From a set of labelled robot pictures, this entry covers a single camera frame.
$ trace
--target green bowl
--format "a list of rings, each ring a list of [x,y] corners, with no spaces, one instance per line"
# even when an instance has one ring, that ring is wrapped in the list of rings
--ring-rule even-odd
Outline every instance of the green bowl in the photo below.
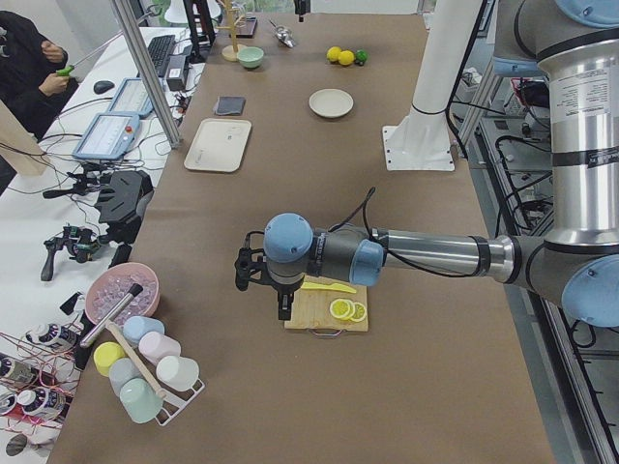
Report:
[[[264,58],[264,50],[257,46],[246,46],[245,48],[241,48],[239,52],[236,54],[239,63],[243,65],[244,68],[251,70],[253,68],[257,68],[262,64],[262,58]]]

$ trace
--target yellow lemon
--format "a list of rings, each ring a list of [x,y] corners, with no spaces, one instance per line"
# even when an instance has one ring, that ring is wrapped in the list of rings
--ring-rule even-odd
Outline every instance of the yellow lemon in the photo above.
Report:
[[[340,53],[341,53],[341,48],[339,48],[338,46],[332,46],[331,48],[327,50],[327,59],[330,62],[335,63],[337,62]]]
[[[352,322],[361,322],[368,317],[368,310],[363,303],[355,302],[355,312],[350,316]]]
[[[355,54],[350,50],[344,50],[339,54],[338,61],[342,66],[352,65],[355,62]]]
[[[355,313],[355,305],[347,299],[338,298],[329,305],[329,312],[340,321],[347,321]]]

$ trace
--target lime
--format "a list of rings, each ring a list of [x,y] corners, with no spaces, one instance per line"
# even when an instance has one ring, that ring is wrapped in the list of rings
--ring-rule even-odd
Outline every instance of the lime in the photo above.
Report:
[[[336,63],[340,53],[341,48],[338,46],[332,46],[327,50],[327,59],[332,63]]]
[[[355,54],[350,50],[344,50],[339,54],[338,61],[342,66],[349,66],[355,62]]]
[[[347,321],[355,313],[355,305],[345,298],[333,300],[329,305],[329,312],[340,321]]]
[[[350,316],[350,320],[352,322],[361,322],[368,317],[368,310],[363,303],[354,303],[355,311],[352,316]]]
[[[355,53],[355,63],[359,66],[363,66],[368,60],[368,53],[365,50],[357,50]]]

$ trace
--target person's hand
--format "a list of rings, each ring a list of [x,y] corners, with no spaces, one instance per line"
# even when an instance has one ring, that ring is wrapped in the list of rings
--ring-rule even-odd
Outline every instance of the person's hand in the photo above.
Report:
[[[65,59],[62,48],[50,41],[43,41],[41,43],[41,50],[50,63],[62,63],[62,60]]]
[[[67,84],[69,83],[69,77],[67,75],[58,75],[55,72],[45,78],[43,83],[39,86],[39,90],[49,97],[54,94],[62,94],[67,90]]]

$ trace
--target white tray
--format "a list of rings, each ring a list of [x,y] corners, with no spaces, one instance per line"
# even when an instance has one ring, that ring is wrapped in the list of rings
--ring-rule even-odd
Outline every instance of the white tray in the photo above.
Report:
[[[198,171],[236,171],[241,165],[250,131],[249,121],[205,119],[185,157],[185,167]]]

